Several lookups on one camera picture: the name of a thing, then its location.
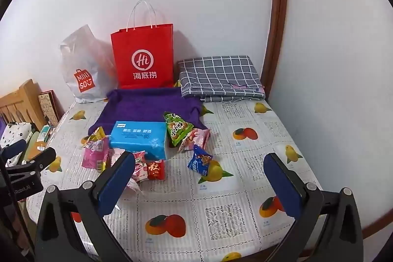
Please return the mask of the green chicken snack packet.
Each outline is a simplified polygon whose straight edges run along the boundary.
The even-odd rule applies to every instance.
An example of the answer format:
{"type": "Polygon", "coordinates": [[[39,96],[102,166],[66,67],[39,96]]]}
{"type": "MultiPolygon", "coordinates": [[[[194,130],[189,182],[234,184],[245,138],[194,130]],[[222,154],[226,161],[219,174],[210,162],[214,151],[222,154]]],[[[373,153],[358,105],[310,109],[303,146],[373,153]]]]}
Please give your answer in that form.
{"type": "Polygon", "coordinates": [[[172,112],[164,113],[164,119],[173,146],[178,146],[194,128],[192,123],[185,121],[179,115],[172,112]]]}

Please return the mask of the yellow snack packet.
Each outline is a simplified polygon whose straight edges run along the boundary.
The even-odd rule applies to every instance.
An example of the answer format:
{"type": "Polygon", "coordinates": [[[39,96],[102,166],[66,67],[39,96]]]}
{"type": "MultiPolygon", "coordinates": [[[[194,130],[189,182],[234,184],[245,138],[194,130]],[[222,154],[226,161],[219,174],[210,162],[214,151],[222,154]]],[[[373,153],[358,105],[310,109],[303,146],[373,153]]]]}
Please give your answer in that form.
{"type": "Polygon", "coordinates": [[[102,126],[99,126],[95,129],[95,131],[87,138],[85,144],[89,144],[91,142],[97,142],[99,140],[103,140],[106,137],[105,131],[102,126]]]}

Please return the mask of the white Miniso plastic bag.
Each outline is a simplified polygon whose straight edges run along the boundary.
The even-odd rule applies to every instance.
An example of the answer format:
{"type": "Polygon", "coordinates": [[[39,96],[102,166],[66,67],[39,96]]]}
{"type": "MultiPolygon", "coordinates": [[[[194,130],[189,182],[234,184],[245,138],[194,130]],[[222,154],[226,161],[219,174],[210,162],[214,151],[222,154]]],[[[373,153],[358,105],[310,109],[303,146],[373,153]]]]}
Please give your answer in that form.
{"type": "Polygon", "coordinates": [[[104,100],[118,86],[112,47],[84,25],[59,45],[61,71],[76,102],[104,100]]]}

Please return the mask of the patterned brown box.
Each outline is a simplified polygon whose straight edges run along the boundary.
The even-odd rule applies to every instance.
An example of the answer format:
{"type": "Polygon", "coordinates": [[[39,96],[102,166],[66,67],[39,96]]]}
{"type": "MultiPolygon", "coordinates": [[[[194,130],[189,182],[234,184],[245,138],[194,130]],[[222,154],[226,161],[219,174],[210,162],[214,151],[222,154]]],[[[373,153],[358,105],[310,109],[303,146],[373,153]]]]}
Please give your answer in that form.
{"type": "Polygon", "coordinates": [[[47,90],[38,95],[38,101],[47,123],[57,126],[64,115],[63,107],[53,90],[47,90]]]}

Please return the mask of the pink magenta snack packet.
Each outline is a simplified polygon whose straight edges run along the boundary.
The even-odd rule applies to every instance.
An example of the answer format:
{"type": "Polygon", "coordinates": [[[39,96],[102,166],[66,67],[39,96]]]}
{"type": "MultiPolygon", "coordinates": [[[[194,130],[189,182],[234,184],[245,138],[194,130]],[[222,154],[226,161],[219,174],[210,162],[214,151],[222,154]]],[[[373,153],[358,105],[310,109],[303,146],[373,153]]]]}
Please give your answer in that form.
{"type": "Polygon", "coordinates": [[[107,157],[109,155],[109,139],[104,137],[102,140],[89,141],[84,146],[82,167],[95,169],[103,172],[106,167],[107,157]]]}

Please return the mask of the pink panda snack packet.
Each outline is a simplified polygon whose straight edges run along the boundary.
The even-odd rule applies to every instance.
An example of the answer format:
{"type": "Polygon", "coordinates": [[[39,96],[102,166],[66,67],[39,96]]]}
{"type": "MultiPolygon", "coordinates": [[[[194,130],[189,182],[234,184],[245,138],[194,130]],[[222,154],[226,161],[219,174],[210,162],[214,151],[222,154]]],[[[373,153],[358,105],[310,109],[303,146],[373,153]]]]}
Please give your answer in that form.
{"type": "Polygon", "coordinates": [[[211,131],[209,129],[203,130],[200,128],[193,128],[182,140],[179,146],[179,151],[191,151],[194,149],[194,146],[205,149],[210,135],[211,131]]]}

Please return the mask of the red Haidilao paper bag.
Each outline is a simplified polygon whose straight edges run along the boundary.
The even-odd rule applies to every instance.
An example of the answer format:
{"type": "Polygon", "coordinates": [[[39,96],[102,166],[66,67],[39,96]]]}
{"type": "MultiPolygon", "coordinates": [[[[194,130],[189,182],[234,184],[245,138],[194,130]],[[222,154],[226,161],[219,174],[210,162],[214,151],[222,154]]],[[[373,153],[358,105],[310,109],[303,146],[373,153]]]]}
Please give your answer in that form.
{"type": "Polygon", "coordinates": [[[119,88],[168,88],[174,85],[173,25],[158,24],[147,0],[149,24],[127,25],[111,34],[119,88]]]}

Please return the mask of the fruit print tablecloth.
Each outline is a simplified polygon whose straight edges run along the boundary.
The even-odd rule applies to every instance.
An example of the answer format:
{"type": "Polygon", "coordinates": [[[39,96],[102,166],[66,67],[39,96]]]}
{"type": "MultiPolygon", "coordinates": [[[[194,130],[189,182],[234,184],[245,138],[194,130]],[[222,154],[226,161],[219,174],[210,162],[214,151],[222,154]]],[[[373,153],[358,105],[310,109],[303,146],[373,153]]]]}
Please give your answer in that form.
{"type": "Polygon", "coordinates": [[[167,148],[166,178],[125,190],[105,221],[134,261],[230,261],[281,241],[293,218],[270,207],[274,196],[263,171],[271,152],[286,161],[297,145],[273,110],[255,103],[211,102],[202,122],[211,131],[213,175],[188,168],[191,152],[167,148]]]}

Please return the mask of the brown wooden door frame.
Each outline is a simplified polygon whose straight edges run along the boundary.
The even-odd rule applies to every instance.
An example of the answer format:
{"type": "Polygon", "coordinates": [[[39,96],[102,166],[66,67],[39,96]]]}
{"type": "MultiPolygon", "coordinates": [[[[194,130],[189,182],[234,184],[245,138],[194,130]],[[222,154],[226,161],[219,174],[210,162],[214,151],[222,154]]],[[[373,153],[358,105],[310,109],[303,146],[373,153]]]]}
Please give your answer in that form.
{"type": "Polygon", "coordinates": [[[269,97],[272,89],[276,68],[279,62],[286,22],[287,1],[288,0],[272,0],[267,49],[260,78],[266,98],[269,97]]]}

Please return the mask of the white spotted fabric item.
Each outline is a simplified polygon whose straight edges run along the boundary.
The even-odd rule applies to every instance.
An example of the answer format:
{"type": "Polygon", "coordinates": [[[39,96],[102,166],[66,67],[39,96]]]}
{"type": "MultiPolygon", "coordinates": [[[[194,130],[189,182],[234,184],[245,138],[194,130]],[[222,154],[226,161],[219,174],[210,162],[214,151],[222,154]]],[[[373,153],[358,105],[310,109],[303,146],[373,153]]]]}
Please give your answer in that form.
{"type": "Polygon", "coordinates": [[[10,147],[14,143],[24,140],[25,146],[23,149],[12,156],[5,156],[3,159],[5,161],[6,167],[11,167],[18,164],[19,158],[25,153],[27,149],[28,142],[33,135],[32,124],[28,122],[20,123],[8,123],[6,125],[2,136],[1,136],[1,149],[10,147]]]}

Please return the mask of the blue chocolate cookie packet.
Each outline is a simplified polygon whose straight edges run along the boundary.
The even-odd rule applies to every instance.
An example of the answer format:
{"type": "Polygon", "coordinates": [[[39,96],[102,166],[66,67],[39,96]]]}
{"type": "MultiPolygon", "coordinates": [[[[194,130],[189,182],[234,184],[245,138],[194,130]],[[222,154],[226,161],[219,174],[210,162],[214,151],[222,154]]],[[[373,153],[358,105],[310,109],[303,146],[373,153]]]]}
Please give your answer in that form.
{"type": "Polygon", "coordinates": [[[188,169],[193,172],[197,172],[200,176],[205,179],[209,172],[209,166],[213,156],[198,145],[193,146],[193,157],[188,163],[188,169]]]}

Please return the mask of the purple towel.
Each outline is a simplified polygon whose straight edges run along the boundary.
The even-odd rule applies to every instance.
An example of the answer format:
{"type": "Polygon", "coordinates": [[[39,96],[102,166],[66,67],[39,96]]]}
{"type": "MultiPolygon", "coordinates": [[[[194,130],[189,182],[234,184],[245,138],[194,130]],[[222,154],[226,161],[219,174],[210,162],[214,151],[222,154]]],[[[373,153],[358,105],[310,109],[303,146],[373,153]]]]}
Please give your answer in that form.
{"type": "Polygon", "coordinates": [[[107,98],[107,104],[88,134],[98,127],[110,134],[117,121],[163,122],[166,112],[179,115],[197,128],[206,128],[200,120],[202,102],[195,97],[182,97],[179,88],[115,89],[107,98]]]}

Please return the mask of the blue tissue pack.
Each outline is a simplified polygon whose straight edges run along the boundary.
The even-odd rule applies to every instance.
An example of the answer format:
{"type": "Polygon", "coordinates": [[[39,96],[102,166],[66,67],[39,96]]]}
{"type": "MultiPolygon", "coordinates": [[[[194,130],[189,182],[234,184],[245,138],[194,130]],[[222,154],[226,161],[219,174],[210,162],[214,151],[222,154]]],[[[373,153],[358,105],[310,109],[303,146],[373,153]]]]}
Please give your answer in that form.
{"type": "Polygon", "coordinates": [[[166,137],[164,122],[117,121],[109,145],[132,153],[145,151],[147,160],[166,160],[166,137]]]}

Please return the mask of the white lychee jelly packet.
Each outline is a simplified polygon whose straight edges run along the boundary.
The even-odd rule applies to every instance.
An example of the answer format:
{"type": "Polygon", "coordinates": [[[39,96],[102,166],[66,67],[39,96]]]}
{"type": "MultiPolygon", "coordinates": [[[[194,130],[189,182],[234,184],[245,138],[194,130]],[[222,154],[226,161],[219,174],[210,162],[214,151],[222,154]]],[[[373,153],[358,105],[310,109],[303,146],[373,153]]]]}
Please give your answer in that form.
{"type": "Polygon", "coordinates": [[[134,158],[135,158],[135,169],[132,175],[132,178],[136,183],[145,181],[148,179],[148,169],[147,169],[147,163],[145,160],[145,153],[146,151],[140,151],[140,152],[135,152],[134,158]]]}

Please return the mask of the red snack packet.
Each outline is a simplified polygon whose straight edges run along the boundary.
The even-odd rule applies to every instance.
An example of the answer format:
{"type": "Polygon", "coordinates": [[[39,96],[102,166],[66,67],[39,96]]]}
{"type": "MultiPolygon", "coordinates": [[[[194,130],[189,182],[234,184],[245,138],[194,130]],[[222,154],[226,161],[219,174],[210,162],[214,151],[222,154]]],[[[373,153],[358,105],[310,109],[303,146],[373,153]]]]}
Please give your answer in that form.
{"type": "Polygon", "coordinates": [[[147,162],[147,172],[149,180],[165,180],[165,161],[155,160],[147,162]]]}

